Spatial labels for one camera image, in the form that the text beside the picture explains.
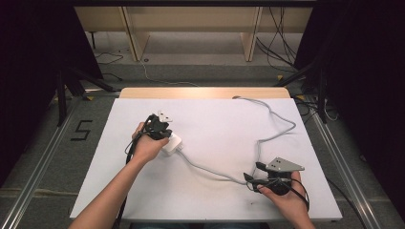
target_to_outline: handheld controller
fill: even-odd
[[[291,190],[291,172],[302,171],[305,169],[303,166],[280,157],[276,157],[268,165],[265,165],[262,162],[256,162],[256,168],[267,172],[267,178],[255,179],[244,173],[246,182],[251,183],[253,186],[252,191],[260,193],[257,186],[261,184],[271,189],[273,193],[279,196],[283,196]]]

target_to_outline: gray cable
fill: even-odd
[[[278,118],[284,120],[285,122],[288,122],[288,123],[292,124],[292,126],[291,126],[290,128],[288,128],[288,129],[286,129],[286,130],[280,132],[280,133],[277,134],[277,135],[273,135],[273,136],[271,136],[271,137],[264,138],[264,139],[259,139],[259,140],[256,141],[256,147],[257,147],[257,158],[256,158],[256,161],[260,161],[260,156],[261,156],[261,153],[262,153],[262,149],[261,149],[261,144],[262,144],[262,143],[267,142],[267,141],[270,141],[270,140],[272,140],[272,139],[275,139],[275,138],[277,138],[277,137],[279,137],[279,136],[281,136],[281,135],[285,135],[287,132],[291,131],[292,129],[294,129],[294,128],[297,126],[297,125],[295,124],[295,122],[293,122],[293,121],[291,121],[291,120],[288,120],[288,119],[286,119],[286,118],[284,118],[284,117],[281,117],[281,116],[279,116],[277,113],[273,112],[273,111],[271,110],[271,107],[270,107],[268,104],[266,104],[265,102],[261,101],[261,100],[257,100],[257,99],[253,99],[253,98],[245,98],[245,97],[240,97],[240,96],[234,96],[233,98],[234,98],[234,99],[244,99],[244,100],[247,100],[247,101],[249,101],[249,102],[253,102],[253,103],[257,103],[257,104],[259,104],[259,105],[265,106],[265,107],[268,108],[268,112],[269,112],[270,115],[271,115],[271,114],[276,115]],[[255,172],[256,172],[256,166],[253,166],[251,175],[253,176]]]
[[[179,153],[181,156],[183,156],[184,159],[187,160],[187,162],[188,162],[190,165],[192,165],[192,166],[194,166],[194,167],[196,167],[196,168],[198,168],[198,169],[204,170],[204,171],[206,171],[206,172],[208,172],[208,173],[211,173],[211,174],[214,174],[214,175],[217,175],[217,176],[220,176],[220,177],[228,178],[228,179],[229,179],[230,181],[232,181],[232,182],[235,182],[235,183],[238,183],[238,184],[242,184],[242,185],[246,185],[246,181],[240,181],[240,180],[238,180],[237,178],[234,178],[234,177],[231,177],[231,176],[228,176],[228,175],[219,173],[219,172],[212,171],[212,170],[210,170],[210,169],[207,169],[207,168],[202,167],[201,165],[198,165],[198,164],[193,163],[180,149],[178,149],[176,152]]]
[[[291,126],[290,128],[288,128],[288,129],[282,131],[281,133],[279,133],[279,134],[277,134],[277,135],[274,135],[274,136],[271,136],[271,137],[268,137],[268,138],[264,138],[264,139],[259,139],[259,140],[257,140],[256,145],[257,145],[258,151],[257,151],[257,160],[256,160],[256,161],[259,161],[259,160],[260,160],[261,144],[262,144],[263,142],[267,142],[267,141],[270,141],[270,140],[272,140],[272,139],[274,139],[274,138],[277,138],[277,137],[279,137],[279,136],[281,136],[281,135],[284,135],[284,134],[286,134],[287,132],[291,131],[292,129],[294,129],[294,128],[296,127],[295,122],[293,122],[293,121],[291,121],[291,120],[288,120],[288,119],[286,119],[286,118],[284,118],[284,117],[279,116],[277,113],[275,113],[275,112],[273,112],[273,111],[271,110],[271,107],[268,106],[268,104],[266,104],[266,103],[263,102],[263,101],[260,101],[260,100],[257,100],[257,99],[252,99],[252,98],[244,98],[244,97],[240,97],[240,96],[234,96],[233,98],[234,98],[234,99],[244,99],[244,100],[247,100],[247,101],[250,101],[250,102],[253,102],[253,103],[257,103],[257,104],[262,105],[262,106],[265,106],[265,107],[268,108],[268,111],[269,111],[269,114],[270,114],[270,115],[271,115],[271,114],[276,115],[277,117],[279,117],[280,119],[284,120],[285,122],[288,122],[288,123],[292,124],[292,126]],[[206,172],[208,172],[208,173],[211,173],[211,174],[214,174],[214,175],[217,175],[217,176],[220,176],[220,177],[228,178],[228,179],[229,179],[230,181],[232,181],[232,182],[235,182],[235,183],[238,183],[238,184],[242,184],[242,185],[246,185],[246,184],[247,184],[246,181],[240,181],[240,180],[238,180],[237,178],[234,178],[234,177],[231,177],[231,176],[228,176],[228,175],[219,173],[219,172],[215,172],[215,171],[212,171],[212,170],[210,170],[210,169],[204,168],[204,167],[202,167],[201,165],[195,164],[194,162],[192,162],[192,161],[181,151],[181,149],[182,149],[182,146],[180,146],[180,147],[176,150],[176,152],[179,153],[181,156],[183,156],[184,159],[185,159],[190,165],[192,165],[192,166],[194,166],[194,167],[196,167],[196,168],[198,168],[198,169],[204,170],[204,171],[206,171]],[[255,171],[256,171],[256,166],[254,166],[254,168],[253,168],[253,171],[252,171],[252,173],[251,173],[252,176],[254,175]]]

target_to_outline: table surface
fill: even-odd
[[[142,90],[153,93],[128,98]],[[268,111],[263,106],[242,99],[230,99],[241,94],[260,98],[278,115],[297,123],[291,134],[262,145],[261,161],[269,163],[280,156],[306,167],[302,180],[311,198],[309,216],[314,220],[341,219],[295,103],[288,96],[280,98],[280,92],[288,95],[283,88],[123,90],[110,112],[71,217],[75,218],[122,168],[126,158],[123,151],[130,141],[123,136],[130,137],[136,124],[158,109],[163,109],[174,119],[170,128],[182,138],[183,152],[192,161],[243,180],[243,172],[250,173],[254,167],[255,141],[277,134],[288,124],[275,116],[268,118]],[[264,94],[268,97],[275,94],[276,98],[265,99]],[[256,175],[266,176],[261,172]],[[283,219],[264,196],[247,190],[244,185],[200,171],[178,154],[166,156],[164,153],[160,153],[139,173],[128,195],[123,218],[132,221],[193,222]]]

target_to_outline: floor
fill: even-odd
[[[259,34],[260,39],[269,44],[273,34]],[[95,55],[104,74],[105,81],[117,88],[128,86],[271,86],[279,77],[287,77],[290,70],[282,61],[270,59],[274,69],[269,67],[266,55],[255,49],[252,62],[245,62],[243,47],[236,33],[176,33],[154,32],[151,34],[142,64],[134,62],[128,50],[125,33],[96,32]],[[301,34],[287,34],[288,44],[297,50]],[[284,58],[283,43],[276,40],[272,49]],[[89,90],[87,100],[68,100],[71,118],[64,130],[55,127],[57,123],[57,101],[50,103],[49,110],[41,120],[41,127],[32,139],[28,151],[21,156],[6,183],[0,189],[0,219],[6,219],[21,192],[27,189],[31,175],[37,171],[39,161],[47,161],[42,174],[38,174],[37,186],[27,205],[20,208],[21,219],[17,228],[66,228],[77,193],[93,158],[108,113],[117,94],[106,94],[97,87],[83,82]],[[290,94],[299,94],[301,81],[287,86]],[[307,95],[307,101],[314,96]],[[330,111],[327,125],[319,122],[316,114],[311,114],[308,106],[297,104],[303,114],[310,140],[321,163],[326,177],[343,190],[350,200],[358,201],[371,209],[373,215],[369,228],[405,228],[405,224],[386,197],[373,176],[367,162],[352,141],[349,130],[337,113]],[[82,135],[75,132],[80,120],[83,128],[91,130],[86,141],[72,141]],[[60,135],[55,140],[55,133]],[[333,139],[334,145],[325,139]],[[54,151],[48,159],[46,152],[54,143]],[[337,163],[341,158],[347,163],[347,170]],[[358,189],[353,190],[348,181],[354,179]],[[317,228],[362,228],[359,217],[344,196],[331,186],[343,218],[336,222],[315,222]],[[271,228],[292,228],[287,222],[269,222]],[[129,224],[124,222],[122,228]]]

